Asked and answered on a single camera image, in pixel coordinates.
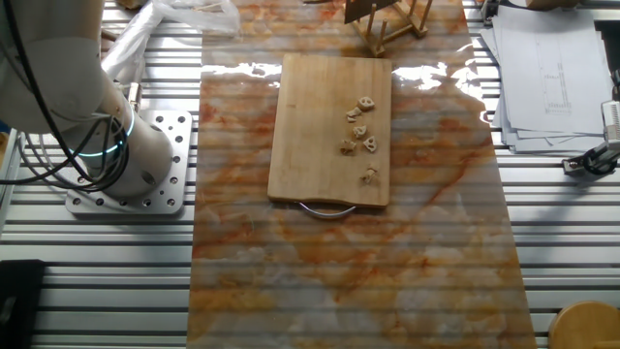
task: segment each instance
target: white paper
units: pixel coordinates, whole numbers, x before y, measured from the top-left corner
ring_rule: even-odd
[[[497,103],[497,108],[495,109],[495,114],[493,115],[493,121],[491,122],[491,126],[493,127],[502,127],[502,109],[500,109],[500,106],[504,106],[504,102],[502,102],[502,99],[504,98],[504,95],[500,93],[500,100]]]
[[[549,132],[549,131],[531,131],[531,130],[516,130],[516,134],[521,139],[528,138],[565,138],[575,136],[598,136],[596,134],[582,134],[575,132]]]
[[[491,51],[491,54],[493,55],[493,57],[495,57],[495,60],[497,61],[497,63],[501,64],[500,56],[497,52],[497,45],[495,44],[495,33],[493,33],[493,29],[491,28],[491,29],[481,30],[480,35],[482,36],[482,39],[488,46],[488,49]]]
[[[601,103],[611,91],[600,55],[584,54],[600,52],[592,16],[504,6],[499,14],[495,39],[512,128],[601,135]]]
[[[571,140],[551,145],[545,139],[521,140],[514,146],[515,151],[579,151],[585,152],[601,144],[603,137],[575,137]]]

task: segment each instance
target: wooden cutting board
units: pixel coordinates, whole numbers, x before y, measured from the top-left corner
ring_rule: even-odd
[[[375,108],[347,121],[361,97]],[[391,62],[384,59],[287,54],[273,136],[267,196],[274,201],[387,206]],[[357,140],[353,128],[365,125]],[[377,150],[363,145],[375,137]],[[343,140],[356,142],[343,155]],[[360,179],[369,165],[377,170],[370,184]]]

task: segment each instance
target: wooden stand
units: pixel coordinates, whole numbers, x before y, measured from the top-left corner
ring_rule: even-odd
[[[377,5],[372,5],[372,11],[368,18],[368,24],[366,25],[366,29],[363,30],[361,28],[361,22],[359,19],[357,21],[353,21],[351,24],[359,34],[364,43],[370,48],[370,51],[375,55],[375,57],[382,57],[386,52],[384,48],[384,44],[389,43],[409,32],[414,32],[418,38],[423,37],[428,32],[428,28],[424,27],[426,23],[426,19],[428,18],[428,13],[430,12],[430,6],[433,3],[433,0],[428,0],[426,3],[426,8],[424,9],[424,14],[422,15],[422,19],[414,14],[414,8],[416,7],[417,0],[413,0],[413,3],[409,7],[409,9],[403,9],[401,6],[407,6],[401,2],[397,2],[391,5],[398,14],[402,17],[402,19],[407,23],[404,27],[386,35],[386,28],[388,27],[388,21],[386,19],[383,20],[381,24],[381,33],[379,37],[376,37],[372,33],[372,22],[375,19],[375,12],[377,11]]]

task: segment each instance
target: metal handle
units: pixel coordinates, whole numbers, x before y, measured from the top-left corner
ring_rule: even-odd
[[[306,212],[308,212],[311,216],[317,217],[317,218],[321,218],[321,219],[338,219],[338,218],[342,218],[348,214],[350,214],[351,212],[353,212],[356,207],[352,206],[346,210],[343,210],[342,212],[338,212],[338,213],[321,213],[321,212],[317,212],[316,210],[304,205],[303,203],[298,203],[301,208],[303,208]]]

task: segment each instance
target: metal mounting plate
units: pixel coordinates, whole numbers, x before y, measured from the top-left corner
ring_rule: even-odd
[[[139,115],[147,123],[159,127],[170,139],[172,166],[166,178],[149,193],[134,198],[118,199],[103,192],[70,190],[65,200],[69,212],[88,215],[175,214],[183,208],[192,115],[186,111],[140,111]],[[182,137],[181,142],[177,141],[178,136]],[[78,174],[74,176],[69,179],[77,182]]]

